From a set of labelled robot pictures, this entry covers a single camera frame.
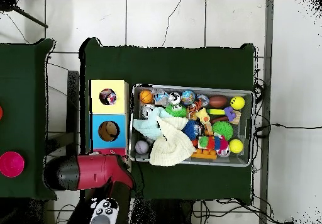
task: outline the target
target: hole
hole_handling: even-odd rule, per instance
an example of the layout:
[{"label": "hole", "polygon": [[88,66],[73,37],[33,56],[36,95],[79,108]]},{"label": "hole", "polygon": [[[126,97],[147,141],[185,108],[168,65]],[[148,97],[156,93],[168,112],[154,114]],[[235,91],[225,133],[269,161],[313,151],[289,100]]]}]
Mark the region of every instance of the hole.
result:
[{"label": "hole", "polygon": [[105,142],[113,142],[119,135],[119,126],[113,121],[104,121],[98,128],[98,135]]},{"label": "hole", "polygon": [[112,89],[106,88],[99,93],[99,100],[106,106],[112,106],[116,102],[116,94]]}]

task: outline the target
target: white remote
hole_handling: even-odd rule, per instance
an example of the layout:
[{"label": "white remote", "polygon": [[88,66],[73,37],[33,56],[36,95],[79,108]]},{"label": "white remote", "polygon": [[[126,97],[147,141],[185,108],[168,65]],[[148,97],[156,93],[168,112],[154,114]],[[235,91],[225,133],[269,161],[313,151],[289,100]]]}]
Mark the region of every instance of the white remote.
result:
[{"label": "white remote", "polygon": [[117,217],[118,203],[113,198],[106,198],[95,207],[89,224],[115,224]]}]

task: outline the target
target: green toy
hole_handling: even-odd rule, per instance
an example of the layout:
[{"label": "green toy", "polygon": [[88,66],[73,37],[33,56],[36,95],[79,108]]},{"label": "green toy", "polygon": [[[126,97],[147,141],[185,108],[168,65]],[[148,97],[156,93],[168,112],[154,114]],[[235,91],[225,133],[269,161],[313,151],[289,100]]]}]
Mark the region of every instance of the green toy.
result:
[{"label": "green toy", "polygon": [[228,141],[233,136],[233,127],[229,122],[217,121],[213,124],[213,132],[223,135]]},{"label": "green toy", "polygon": [[170,104],[165,108],[165,110],[172,116],[181,118],[185,118],[187,116],[187,109],[183,107],[181,104],[177,104],[175,106]]}]

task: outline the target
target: yellow box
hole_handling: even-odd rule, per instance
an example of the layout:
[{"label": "yellow box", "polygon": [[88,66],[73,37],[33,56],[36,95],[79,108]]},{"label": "yellow box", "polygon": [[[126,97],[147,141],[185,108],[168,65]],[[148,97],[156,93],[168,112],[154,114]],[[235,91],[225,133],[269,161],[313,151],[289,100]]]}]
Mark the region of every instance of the yellow box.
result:
[{"label": "yellow box", "polygon": [[[93,114],[126,114],[129,111],[129,89],[124,80],[90,80]],[[100,93],[105,89],[111,89],[116,95],[114,104],[103,104]]]}]

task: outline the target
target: stacked boxes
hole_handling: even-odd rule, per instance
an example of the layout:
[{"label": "stacked boxes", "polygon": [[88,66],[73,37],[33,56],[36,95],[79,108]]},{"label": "stacked boxes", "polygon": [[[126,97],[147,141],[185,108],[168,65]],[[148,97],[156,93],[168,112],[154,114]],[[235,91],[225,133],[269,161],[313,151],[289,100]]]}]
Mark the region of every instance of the stacked boxes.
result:
[{"label": "stacked boxes", "polygon": [[92,150],[126,155],[130,103],[128,84],[123,80],[91,80],[89,85]]}]

